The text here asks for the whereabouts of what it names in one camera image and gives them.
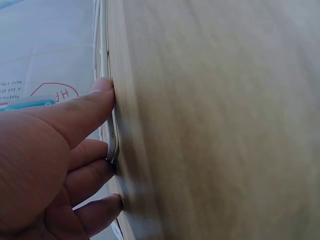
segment white surface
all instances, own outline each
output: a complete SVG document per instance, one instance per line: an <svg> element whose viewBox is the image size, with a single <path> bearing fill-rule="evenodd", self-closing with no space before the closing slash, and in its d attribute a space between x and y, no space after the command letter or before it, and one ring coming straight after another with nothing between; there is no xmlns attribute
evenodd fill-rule
<svg viewBox="0 0 320 240"><path fill-rule="evenodd" d="M94 82L92 20L91 0L25 0L0 9L0 98L30 96L45 83L58 84L42 85L34 95L63 102L77 96L73 89L86 94ZM85 203L107 194L104 186ZM92 239L117 238L107 228Z"/></svg>

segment skin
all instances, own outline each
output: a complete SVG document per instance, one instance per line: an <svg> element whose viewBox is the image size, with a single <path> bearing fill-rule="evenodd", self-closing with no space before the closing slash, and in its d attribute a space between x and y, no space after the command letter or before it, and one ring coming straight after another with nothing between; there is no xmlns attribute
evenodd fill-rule
<svg viewBox="0 0 320 240"><path fill-rule="evenodd" d="M114 175L107 143L85 139L114 103L100 78L68 102L0 113L0 239L88 240L119 215L117 194L73 210Z"/></svg>

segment wooden board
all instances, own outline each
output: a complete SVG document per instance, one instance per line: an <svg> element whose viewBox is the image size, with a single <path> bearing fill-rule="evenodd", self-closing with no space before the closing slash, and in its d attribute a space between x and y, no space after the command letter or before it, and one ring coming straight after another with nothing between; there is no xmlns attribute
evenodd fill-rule
<svg viewBox="0 0 320 240"><path fill-rule="evenodd" d="M126 239L319 239L319 13L107 1Z"/></svg>

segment wood grain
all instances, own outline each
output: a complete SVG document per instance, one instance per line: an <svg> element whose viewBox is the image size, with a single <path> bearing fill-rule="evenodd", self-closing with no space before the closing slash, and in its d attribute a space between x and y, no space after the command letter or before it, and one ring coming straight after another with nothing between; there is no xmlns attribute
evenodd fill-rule
<svg viewBox="0 0 320 240"><path fill-rule="evenodd" d="M316 0L107 1L136 239L320 238L319 13Z"/></svg>

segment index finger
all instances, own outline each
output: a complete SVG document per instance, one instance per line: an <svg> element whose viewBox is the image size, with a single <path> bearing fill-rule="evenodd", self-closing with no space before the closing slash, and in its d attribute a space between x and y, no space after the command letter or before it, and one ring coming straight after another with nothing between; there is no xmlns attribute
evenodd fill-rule
<svg viewBox="0 0 320 240"><path fill-rule="evenodd" d="M54 128L75 148L110 116L115 104L113 82L97 79L89 94L52 106L23 109Z"/></svg>

